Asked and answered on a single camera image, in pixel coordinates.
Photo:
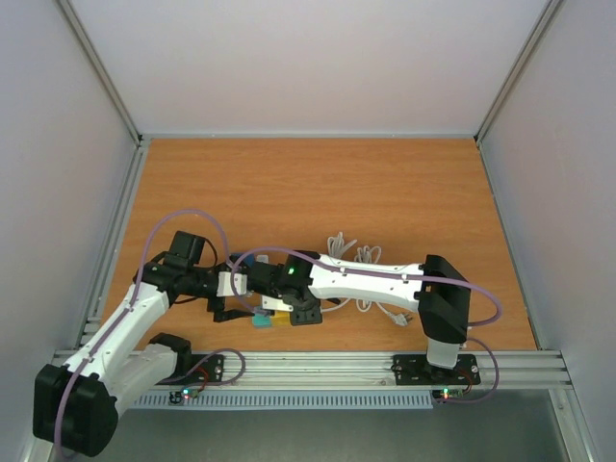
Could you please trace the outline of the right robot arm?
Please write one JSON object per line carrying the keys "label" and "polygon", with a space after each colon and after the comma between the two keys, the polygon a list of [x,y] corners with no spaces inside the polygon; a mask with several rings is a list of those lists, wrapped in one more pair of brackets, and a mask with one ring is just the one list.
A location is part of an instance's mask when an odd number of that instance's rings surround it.
{"label": "right robot arm", "polygon": [[321,303],[330,299],[361,299],[416,313],[427,338],[427,375],[442,382],[458,371],[472,288],[440,256],[428,255],[419,264],[383,266],[294,251],[283,264],[254,263],[246,277],[248,290],[291,307],[293,326],[322,322]]}

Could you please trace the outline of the yellow plug adapter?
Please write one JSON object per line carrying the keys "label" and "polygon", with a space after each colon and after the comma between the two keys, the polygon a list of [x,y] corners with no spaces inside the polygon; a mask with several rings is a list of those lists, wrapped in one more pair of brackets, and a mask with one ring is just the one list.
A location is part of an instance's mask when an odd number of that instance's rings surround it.
{"label": "yellow plug adapter", "polygon": [[288,326],[291,324],[291,318],[289,312],[274,311],[269,317],[270,323],[273,327]]}

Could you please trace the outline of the blue cube socket adapter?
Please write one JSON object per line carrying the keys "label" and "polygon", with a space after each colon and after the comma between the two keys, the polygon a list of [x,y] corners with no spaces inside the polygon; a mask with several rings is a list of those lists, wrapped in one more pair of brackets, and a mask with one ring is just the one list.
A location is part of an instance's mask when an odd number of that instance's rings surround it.
{"label": "blue cube socket adapter", "polygon": [[[230,260],[235,263],[243,254],[241,252],[233,252],[230,254]],[[242,264],[247,267],[253,266],[255,263],[255,256],[253,254],[247,255]]]}

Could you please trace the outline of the teal power strip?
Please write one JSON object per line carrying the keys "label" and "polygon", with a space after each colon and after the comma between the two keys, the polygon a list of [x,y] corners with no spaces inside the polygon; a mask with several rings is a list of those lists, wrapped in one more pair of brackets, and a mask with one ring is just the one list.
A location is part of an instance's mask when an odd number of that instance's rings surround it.
{"label": "teal power strip", "polygon": [[268,310],[258,310],[252,317],[251,323],[257,329],[272,328],[271,312]]}

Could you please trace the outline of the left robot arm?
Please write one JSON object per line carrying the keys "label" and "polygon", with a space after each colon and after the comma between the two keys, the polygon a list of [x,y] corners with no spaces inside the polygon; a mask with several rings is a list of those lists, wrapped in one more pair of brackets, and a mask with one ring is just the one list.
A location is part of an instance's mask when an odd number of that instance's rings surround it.
{"label": "left robot arm", "polygon": [[96,456],[113,438],[119,419],[144,393],[157,385],[182,384],[181,398],[219,385],[223,352],[197,356],[190,341],[155,335],[135,354],[148,328],[170,307],[188,298],[205,299],[216,321],[243,315],[225,311],[224,300],[246,295],[246,266],[230,262],[202,268],[204,237],[179,231],[169,250],[139,267],[126,296],[94,336],[60,366],[48,364],[37,374],[33,434],[53,444]]}

